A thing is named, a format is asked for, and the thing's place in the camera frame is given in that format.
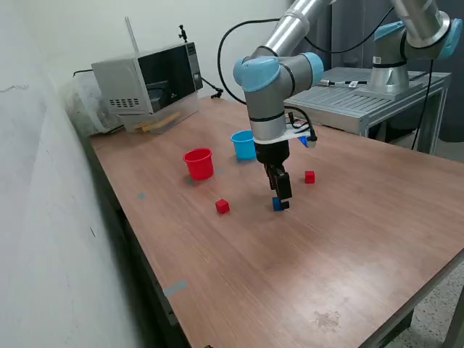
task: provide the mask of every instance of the table leg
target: table leg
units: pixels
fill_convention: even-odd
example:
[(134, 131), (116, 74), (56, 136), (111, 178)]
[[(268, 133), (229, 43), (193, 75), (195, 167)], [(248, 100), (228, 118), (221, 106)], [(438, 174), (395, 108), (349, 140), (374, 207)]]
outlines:
[(363, 128), (360, 131), (360, 136), (363, 136), (364, 138), (369, 138), (369, 128), (368, 127)]
[(443, 348), (464, 347), (464, 289), (461, 291), (457, 302), (455, 314), (449, 326), (447, 338), (444, 340)]
[(378, 348), (384, 348), (388, 344), (390, 344), (395, 338), (397, 338), (404, 330), (407, 330), (411, 327), (411, 323), (413, 322), (414, 310), (411, 310), (408, 315), (404, 317), (403, 320), (396, 325), (393, 330), (391, 330), (385, 338), (380, 342)]
[(447, 100), (448, 90), (430, 96), (427, 101), (427, 108), (422, 119), (418, 139), (418, 151), (426, 154), (434, 154), (439, 131), (442, 126), (444, 105)]

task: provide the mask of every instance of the blue cup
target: blue cup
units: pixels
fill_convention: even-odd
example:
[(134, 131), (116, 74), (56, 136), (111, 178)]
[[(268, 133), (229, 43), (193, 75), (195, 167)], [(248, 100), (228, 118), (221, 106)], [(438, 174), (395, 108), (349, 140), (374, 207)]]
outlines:
[(231, 136), (235, 153), (239, 160), (252, 160), (256, 158), (253, 133), (250, 130), (242, 130)]

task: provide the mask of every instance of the wooden table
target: wooden table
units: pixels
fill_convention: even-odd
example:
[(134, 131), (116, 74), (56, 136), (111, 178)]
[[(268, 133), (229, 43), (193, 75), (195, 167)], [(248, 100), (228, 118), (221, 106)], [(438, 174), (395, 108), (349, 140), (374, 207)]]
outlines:
[[(377, 346), (463, 258), (464, 165), (319, 127), (315, 149), (291, 141), (294, 198), (274, 212), (229, 140), (245, 107), (200, 106), (161, 136), (93, 139), (161, 286), (186, 284), (168, 299), (192, 347)], [(203, 146), (216, 174), (192, 183), (182, 156)]]

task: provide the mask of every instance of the blue tape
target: blue tape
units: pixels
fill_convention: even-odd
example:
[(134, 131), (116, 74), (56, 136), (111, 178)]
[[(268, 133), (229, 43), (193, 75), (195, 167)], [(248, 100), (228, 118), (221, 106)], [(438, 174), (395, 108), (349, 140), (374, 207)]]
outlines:
[(181, 280), (175, 283), (174, 285), (169, 286), (168, 288), (164, 289), (162, 292), (166, 297), (169, 297), (172, 294), (175, 294), (177, 291), (182, 290), (186, 286), (187, 286), (187, 282), (185, 280)]

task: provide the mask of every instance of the metal table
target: metal table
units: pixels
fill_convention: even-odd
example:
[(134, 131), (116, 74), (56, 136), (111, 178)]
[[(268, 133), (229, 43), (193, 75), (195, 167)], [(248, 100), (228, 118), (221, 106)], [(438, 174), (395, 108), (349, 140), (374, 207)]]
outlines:
[[(331, 81), (369, 80), (370, 69), (336, 67), (324, 74)], [(316, 86), (286, 100), (287, 105), (303, 109), (314, 123), (327, 125), (349, 133), (368, 136), (369, 129), (385, 120), (423, 103), (428, 85), (428, 74), (410, 72), (422, 87), (402, 99), (392, 101), (373, 96), (359, 96), (348, 87)], [(435, 72), (418, 139), (418, 151), (433, 154), (442, 124), (444, 105), (450, 87), (451, 73)]]

